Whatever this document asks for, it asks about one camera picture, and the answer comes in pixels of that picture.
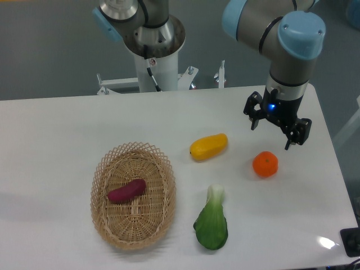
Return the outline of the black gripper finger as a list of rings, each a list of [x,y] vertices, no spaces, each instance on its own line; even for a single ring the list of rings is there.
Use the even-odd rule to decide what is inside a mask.
[[[291,145],[303,145],[309,137],[311,126],[312,121],[310,119],[297,118],[292,126],[286,127],[285,135],[287,142],[285,150],[288,150]]]
[[[264,111],[262,108],[255,109],[256,105],[260,106],[261,104],[262,96],[257,91],[254,91],[246,100],[244,114],[247,115],[251,121],[252,131],[258,126],[259,121],[264,119]]]

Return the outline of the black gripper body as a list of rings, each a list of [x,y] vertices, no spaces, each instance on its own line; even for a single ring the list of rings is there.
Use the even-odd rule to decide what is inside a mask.
[[[270,95],[265,94],[260,104],[260,119],[266,119],[280,127],[282,132],[287,132],[298,119],[297,113],[302,99],[301,97],[291,101],[272,101]]]

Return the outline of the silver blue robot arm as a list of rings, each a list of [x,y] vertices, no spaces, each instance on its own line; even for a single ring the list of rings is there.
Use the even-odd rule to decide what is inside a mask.
[[[222,16],[225,33],[271,62],[264,93],[249,96],[244,114],[253,128],[261,119],[280,127],[287,145],[302,145],[312,125],[297,113],[326,33],[323,20],[310,12],[313,5],[313,1],[230,1]],[[178,75],[185,29],[170,14],[168,1],[100,1],[92,14],[107,37],[123,41],[134,56],[141,92],[189,88],[189,73]]]

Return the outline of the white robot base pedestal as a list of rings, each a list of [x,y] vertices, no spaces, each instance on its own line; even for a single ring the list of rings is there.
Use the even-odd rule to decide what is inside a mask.
[[[133,53],[141,93],[157,92],[155,82],[161,91],[176,91],[178,81],[178,52],[165,57],[144,57]]]

